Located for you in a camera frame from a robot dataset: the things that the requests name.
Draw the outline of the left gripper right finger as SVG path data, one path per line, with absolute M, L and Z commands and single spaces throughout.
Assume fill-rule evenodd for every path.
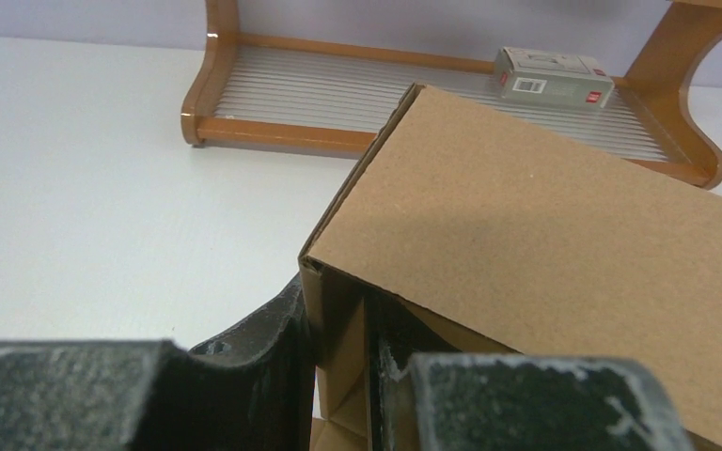
M 689 450 L 662 384 L 616 358 L 463 352 L 366 299 L 373 450 Z

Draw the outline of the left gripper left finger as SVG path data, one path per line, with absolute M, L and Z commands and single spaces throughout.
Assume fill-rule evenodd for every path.
M 306 450 L 302 282 L 195 347 L 0 341 L 0 450 Z

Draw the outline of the brown cardboard box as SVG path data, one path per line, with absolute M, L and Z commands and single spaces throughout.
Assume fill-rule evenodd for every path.
M 299 256 L 323 417 L 365 435 L 360 293 L 467 351 L 634 359 L 722 447 L 722 196 L 412 86 Z

